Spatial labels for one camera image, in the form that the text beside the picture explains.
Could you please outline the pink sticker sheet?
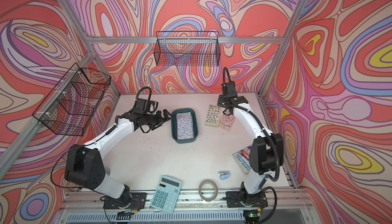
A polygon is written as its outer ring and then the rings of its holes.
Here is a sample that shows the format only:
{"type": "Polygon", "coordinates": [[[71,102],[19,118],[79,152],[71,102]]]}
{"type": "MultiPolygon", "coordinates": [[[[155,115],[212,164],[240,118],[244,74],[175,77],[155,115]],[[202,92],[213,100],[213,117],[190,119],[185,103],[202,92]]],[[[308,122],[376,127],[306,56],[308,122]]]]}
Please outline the pink sticker sheet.
{"type": "Polygon", "coordinates": [[[220,118],[219,118],[218,127],[220,129],[224,129],[226,131],[230,131],[231,128],[233,127],[234,122],[235,122],[235,116],[234,115],[226,115],[225,113],[222,113],[220,118]]]}

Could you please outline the white animal sticker sheet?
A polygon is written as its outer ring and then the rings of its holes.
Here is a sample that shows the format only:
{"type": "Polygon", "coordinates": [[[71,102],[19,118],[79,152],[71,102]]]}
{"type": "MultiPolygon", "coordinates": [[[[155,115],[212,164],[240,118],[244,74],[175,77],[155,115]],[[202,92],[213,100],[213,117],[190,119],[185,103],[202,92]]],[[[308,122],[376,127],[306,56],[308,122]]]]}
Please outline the white animal sticker sheet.
{"type": "Polygon", "coordinates": [[[221,114],[221,107],[216,105],[209,105],[204,125],[218,128],[219,119],[221,116],[220,114],[221,114]]]}

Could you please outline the teal storage box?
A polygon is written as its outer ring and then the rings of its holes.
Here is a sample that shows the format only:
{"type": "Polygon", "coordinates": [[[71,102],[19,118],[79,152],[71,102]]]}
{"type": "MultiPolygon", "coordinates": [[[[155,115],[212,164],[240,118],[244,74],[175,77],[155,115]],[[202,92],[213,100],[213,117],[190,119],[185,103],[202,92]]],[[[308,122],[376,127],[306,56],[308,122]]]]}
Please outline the teal storage box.
{"type": "Polygon", "coordinates": [[[193,109],[177,109],[172,113],[172,138],[178,144],[195,142],[198,135],[198,123],[193,109]]]}

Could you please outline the blue sticker sheet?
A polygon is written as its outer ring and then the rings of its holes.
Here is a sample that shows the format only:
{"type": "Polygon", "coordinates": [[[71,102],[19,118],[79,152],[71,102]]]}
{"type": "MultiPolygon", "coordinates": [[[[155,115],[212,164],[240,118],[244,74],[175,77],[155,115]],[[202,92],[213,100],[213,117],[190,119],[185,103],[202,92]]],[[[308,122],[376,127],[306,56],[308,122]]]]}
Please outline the blue sticker sheet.
{"type": "Polygon", "coordinates": [[[190,112],[178,113],[177,138],[178,140],[188,140],[194,138],[193,118],[190,112]]]}

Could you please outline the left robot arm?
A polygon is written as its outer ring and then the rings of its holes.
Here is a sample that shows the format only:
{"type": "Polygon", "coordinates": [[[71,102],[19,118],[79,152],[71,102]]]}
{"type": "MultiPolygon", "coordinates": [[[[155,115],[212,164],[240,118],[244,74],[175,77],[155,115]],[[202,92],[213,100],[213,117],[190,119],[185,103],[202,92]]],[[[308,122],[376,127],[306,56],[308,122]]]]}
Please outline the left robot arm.
{"type": "Polygon", "coordinates": [[[114,146],[136,130],[148,127],[147,132],[151,132],[172,117],[166,109],[142,114],[129,111],[117,116],[110,129],[81,146],[70,148],[67,153],[65,180],[115,200],[130,200],[129,187],[106,173],[103,159],[114,146]]]}

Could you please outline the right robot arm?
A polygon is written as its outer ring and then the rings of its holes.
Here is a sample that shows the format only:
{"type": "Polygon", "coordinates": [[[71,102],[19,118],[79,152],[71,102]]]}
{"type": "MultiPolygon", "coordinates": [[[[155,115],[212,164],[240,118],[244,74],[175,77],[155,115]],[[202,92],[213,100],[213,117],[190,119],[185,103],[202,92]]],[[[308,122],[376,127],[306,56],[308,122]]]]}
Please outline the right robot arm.
{"type": "Polygon", "coordinates": [[[283,137],[261,122],[243,96],[228,98],[221,94],[217,105],[224,108],[226,114],[234,115],[253,140],[249,154],[251,171],[242,186],[245,193],[257,194],[268,180],[277,182],[283,160],[283,137]]]}

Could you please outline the book with yellow text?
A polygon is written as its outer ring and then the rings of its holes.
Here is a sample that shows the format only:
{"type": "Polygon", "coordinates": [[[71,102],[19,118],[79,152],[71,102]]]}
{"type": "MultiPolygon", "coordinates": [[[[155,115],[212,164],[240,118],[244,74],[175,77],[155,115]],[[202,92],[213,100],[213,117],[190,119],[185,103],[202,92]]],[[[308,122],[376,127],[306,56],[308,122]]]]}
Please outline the book with yellow text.
{"type": "Polygon", "coordinates": [[[240,151],[237,151],[233,154],[233,157],[236,163],[239,165],[240,169],[243,171],[245,175],[249,174],[251,170],[250,162],[249,162],[249,154],[251,151],[251,146],[248,146],[240,151]]]}

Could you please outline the small blue stapler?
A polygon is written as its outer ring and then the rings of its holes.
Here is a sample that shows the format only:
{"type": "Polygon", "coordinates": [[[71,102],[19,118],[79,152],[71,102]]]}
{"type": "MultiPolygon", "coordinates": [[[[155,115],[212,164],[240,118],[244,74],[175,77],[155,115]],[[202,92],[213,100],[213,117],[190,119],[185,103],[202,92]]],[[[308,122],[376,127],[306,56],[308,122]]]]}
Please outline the small blue stapler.
{"type": "Polygon", "coordinates": [[[218,175],[221,180],[225,180],[231,176],[231,173],[230,171],[219,171],[218,175]]]}

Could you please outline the mint green calculator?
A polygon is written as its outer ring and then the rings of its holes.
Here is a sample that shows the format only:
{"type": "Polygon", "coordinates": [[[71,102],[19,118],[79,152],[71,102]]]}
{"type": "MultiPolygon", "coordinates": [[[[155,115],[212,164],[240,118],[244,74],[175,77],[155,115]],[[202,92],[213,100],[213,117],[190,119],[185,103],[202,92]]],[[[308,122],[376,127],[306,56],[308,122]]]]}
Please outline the mint green calculator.
{"type": "Polygon", "coordinates": [[[161,176],[152,197],[151,207],[165,213],[173,213],[182,182],[168,176],[161,176]]]}

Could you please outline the clear tape roll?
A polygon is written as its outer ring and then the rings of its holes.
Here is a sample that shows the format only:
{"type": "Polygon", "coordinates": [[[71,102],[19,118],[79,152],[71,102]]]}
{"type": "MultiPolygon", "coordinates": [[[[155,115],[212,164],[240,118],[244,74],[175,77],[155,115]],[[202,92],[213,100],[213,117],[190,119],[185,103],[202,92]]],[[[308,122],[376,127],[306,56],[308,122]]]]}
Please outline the clear tape roll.
{"type": "Polygon", "coordinates": [[[203,201],[211,203],[218,196],[218,186],[214,181],[205,179],[199,184],[198,194],[203,201]]]}

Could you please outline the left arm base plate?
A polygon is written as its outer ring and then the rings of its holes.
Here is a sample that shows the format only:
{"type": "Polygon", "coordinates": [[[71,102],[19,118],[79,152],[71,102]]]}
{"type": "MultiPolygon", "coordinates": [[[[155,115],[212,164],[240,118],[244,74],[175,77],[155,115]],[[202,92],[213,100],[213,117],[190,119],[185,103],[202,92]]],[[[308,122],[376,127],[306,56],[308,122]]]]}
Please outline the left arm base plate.
{"type": "Polygon", "coordinates": [[[130,192],[129,196],[114,199],[104,197],[103,209],[105,210],[141,210],[145,207],[147,200],[146,192],[130,192]]]}

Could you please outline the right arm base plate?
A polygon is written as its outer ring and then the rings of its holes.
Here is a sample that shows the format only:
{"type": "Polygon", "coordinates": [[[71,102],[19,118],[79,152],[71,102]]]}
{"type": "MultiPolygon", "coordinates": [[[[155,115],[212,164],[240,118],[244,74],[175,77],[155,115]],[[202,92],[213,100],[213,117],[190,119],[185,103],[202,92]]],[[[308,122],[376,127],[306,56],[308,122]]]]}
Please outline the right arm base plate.
{"type": "Polygon", "coordinates": [[[268,202],[264,192],[257,194],[248,194],[245,191],[227,191],[223,198],[227,202],[229,208],[261,208],[268,206],[268,202]]]}

